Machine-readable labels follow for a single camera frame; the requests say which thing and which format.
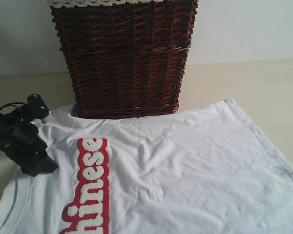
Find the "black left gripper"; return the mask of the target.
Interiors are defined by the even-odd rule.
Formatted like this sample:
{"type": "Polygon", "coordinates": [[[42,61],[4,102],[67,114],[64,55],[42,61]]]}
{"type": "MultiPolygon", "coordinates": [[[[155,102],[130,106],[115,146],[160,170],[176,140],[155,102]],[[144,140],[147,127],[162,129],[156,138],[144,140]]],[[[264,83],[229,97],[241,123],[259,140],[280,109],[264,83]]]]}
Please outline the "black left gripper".
{"type": "Polygon", "coordinates": [[[31,123],[22,123],[0,112],[0,151],[32,177],[53,173],[59,166],[46,153],[46,143],[31,123]]]}

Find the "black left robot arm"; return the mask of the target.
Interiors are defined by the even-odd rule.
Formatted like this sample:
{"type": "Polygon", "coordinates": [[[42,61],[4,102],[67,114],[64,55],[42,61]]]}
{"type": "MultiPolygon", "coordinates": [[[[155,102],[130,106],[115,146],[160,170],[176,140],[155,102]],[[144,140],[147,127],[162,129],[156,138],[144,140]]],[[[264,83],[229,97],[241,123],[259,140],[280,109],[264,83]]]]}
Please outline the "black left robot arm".
{"type": "Polygon", "coordinates": [[[17,105],[15,102],[0,107],[0,151],[29,176],[54,172],[59,166],[47,154],[47,144],[31,123],[35,117],[26,104],[17,105]]]}

